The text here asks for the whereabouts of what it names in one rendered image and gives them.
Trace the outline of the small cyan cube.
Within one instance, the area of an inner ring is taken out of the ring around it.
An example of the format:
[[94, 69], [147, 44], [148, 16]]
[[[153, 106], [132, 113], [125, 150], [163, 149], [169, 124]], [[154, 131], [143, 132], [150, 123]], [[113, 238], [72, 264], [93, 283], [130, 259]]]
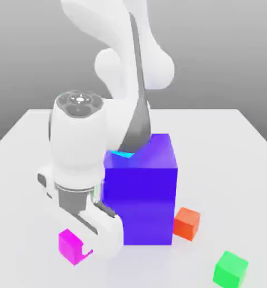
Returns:
[[127, 159], [131, 158], [134, 155], [134, 153], [131, 153], [131, 152], [123, 152], [123, 151], [116, 151], [116, 150], [111, 150], [110, 152], [114, 155], [127, 158]]

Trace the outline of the small orange cube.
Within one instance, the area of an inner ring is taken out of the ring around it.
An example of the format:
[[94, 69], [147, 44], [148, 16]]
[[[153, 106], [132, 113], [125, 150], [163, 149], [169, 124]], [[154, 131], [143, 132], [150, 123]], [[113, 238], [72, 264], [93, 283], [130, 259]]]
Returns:
[[196, 211], [180, 208], [174, 217], [173, 234], [192, 241], [198, 231], [200, 217], [201, 214]]

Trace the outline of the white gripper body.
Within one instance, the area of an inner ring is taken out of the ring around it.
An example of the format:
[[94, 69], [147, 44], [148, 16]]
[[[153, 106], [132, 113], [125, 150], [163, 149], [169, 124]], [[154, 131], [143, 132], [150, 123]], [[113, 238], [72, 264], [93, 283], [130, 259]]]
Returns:
[[85, 248], [93, 249], [99, 258], [112, 258], [124, 245], [123, 221], [101, 202], [88, 203], [73, 217], [78, 221], [78, 236]]

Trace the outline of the large blue box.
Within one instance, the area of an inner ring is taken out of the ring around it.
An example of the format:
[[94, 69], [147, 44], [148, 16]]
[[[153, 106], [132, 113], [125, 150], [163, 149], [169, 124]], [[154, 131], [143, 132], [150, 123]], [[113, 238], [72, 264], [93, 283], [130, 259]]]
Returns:
[[178, 166], [168, 134], [131, 157], [105, 156], [102, 201], [122, 219], [124, 245], [171, 245]]

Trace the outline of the small magenta cube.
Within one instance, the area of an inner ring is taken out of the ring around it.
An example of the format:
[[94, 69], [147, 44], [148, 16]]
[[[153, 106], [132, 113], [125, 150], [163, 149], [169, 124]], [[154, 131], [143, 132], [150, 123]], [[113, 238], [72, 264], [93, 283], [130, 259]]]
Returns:
[[93, 254], [93, 249], [85, 250], [84, 243], [69, 229], [65, 229], [58, 234], [58, 250], [72, 265], [77, 265], [85, 258]]

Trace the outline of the small green cube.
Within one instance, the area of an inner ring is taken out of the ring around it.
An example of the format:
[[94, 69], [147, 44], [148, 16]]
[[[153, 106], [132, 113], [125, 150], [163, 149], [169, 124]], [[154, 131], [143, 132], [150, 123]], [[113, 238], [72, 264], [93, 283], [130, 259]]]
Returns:
[[240, 288], [247, 267], [247, 260], [226, 250], [215, 265], [212, 280], [222, 288]]

